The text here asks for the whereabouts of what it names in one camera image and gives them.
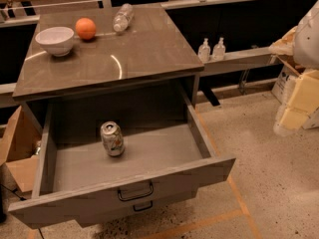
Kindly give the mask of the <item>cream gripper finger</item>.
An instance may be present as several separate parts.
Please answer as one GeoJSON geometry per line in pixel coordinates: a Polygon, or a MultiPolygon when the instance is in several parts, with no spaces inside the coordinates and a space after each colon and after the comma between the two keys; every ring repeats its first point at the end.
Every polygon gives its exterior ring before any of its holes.
{"type": "Polygon", "coordinates": [[[290,77],[278,110],[278,124],[288,130],[302,127],[319,108],[319,71],[306,69],[298,77],[290,77]]]}

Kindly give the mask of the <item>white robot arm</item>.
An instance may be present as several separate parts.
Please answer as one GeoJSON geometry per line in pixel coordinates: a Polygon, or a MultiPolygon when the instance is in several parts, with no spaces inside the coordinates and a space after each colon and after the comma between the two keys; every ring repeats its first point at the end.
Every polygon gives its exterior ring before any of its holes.
{"type": "Polygon", "coordinates": [[[275,124],[282,135],[302,127],[319,107],[319,1],[296,28],[293,59],[305,71],[284,87],[275,124]]]}

